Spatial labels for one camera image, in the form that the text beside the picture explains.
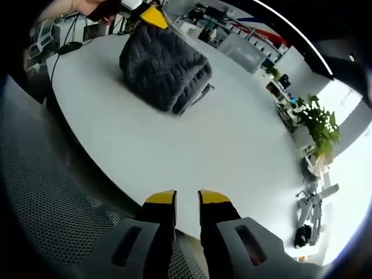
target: round table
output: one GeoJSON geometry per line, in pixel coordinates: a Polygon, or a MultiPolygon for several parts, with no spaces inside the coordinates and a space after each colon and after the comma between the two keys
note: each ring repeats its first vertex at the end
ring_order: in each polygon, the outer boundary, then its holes
{"type": "MultiPolygon", "coordinates": [[[[60,57],[53,77],[70,128],[101,170],[140,205],[177,190],[177,229],[199,238],[199,189],[227,195],[295,255],[299,160],[270,93],[210,45],[215,87],[181,117],[160,113],[123,83],[119,55],[128,36],[96,38],[60,57]]],[[[49,74],[56,56],[48,59],[49,74]]]]}

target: shelf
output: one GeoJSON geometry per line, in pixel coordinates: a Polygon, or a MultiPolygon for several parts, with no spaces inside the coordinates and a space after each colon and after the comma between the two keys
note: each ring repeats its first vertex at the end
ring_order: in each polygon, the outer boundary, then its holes
{"type": "Polygon", "coordinates": [[[273,49],[273,50],[275,50],[277,53],[279,53],[279,55],[280,56],[282,56],[283,55],[283,53],[281,53],[270,41],[268,41],[266,38],[264,38],[261,34],[259,34],[258,32],[256,32],[255,30],[255,28],[253,28],[253,27],[248,27],[248,26],[245,26],[245,25],[243,25],[243,24],[241,24],[238,20],[236,20],[236,19],[233,19],[232,17],[226,17],[226,18],[228,18],[228,19],[230,19],[230,20],[232,20],[232,21],[234,21],[234,22],[236,22],[236,23],[238,23],[240,26],[242,26],[242,27],[244,27],[244,28],[247,28],[247,29],[251,29],[251,30],[253,30],[253,33],[255,34],[255,35],[257,35],[259,38],[260,38],[260,40],[262,40],[263,42],[265,42],[266,44],[268,44],[268,45],[270,45],[270,47],[273,49]]]}

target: potted plant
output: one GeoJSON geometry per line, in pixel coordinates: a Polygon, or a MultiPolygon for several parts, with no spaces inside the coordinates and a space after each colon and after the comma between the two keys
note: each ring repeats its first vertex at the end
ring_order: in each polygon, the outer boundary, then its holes
{"type": "Polygon", "coordinates": [[[336,124],[335,113],[330,113],[319,105],[316,96],[309,95],[308,103],[298,98],[296,104],[292,104],[292,112],[298,118],[298,125],[305,126],[309,130],[314,143],[314,154],[317,158],[331,156],[333,145],[339,141],[339,127],[336,124]]]}
{"type": "Polygon", "coordinates": [[[268,76],[270,76],[271,78],[273,78],[275,80],[278,80],[280,78],[280,73],[279,73],[278,69],[276,69],[274,67],[265,67],[264,70],[265,70],[265,73],[268,76]]]}

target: hand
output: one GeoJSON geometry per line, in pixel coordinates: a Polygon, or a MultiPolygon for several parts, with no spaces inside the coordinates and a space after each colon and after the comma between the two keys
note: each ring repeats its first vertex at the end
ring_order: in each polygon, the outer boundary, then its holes
{"type": "MultiPolygon", "coordinates": [[[[100,3],[106,0],[74,0],[73,7],[85,16],[90,15],[100,3]]],[[[104,25],[110,25],[115,20],[116,15],[101,19],[99,22],[104,25]]]]}

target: window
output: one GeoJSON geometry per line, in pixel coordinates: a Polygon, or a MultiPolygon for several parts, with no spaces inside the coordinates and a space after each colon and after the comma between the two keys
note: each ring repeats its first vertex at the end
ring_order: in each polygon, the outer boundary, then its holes
{"type": "Polygon", "coordinates": [[[337,125],[341,125],[362,100],[358,92],[339,80],[329,82],[317,96],[321,106],[335,112],[337,125]]]}
{"type": "Polygon", "coordinates": [[[334,195],[332,222],[328,248],[323,264],[329,264],[343,251],[369,211],[372,189],[370,166],[372,163],[372,123],[368,129],[330,167],[331,185],[338,183],[334,195]]]}

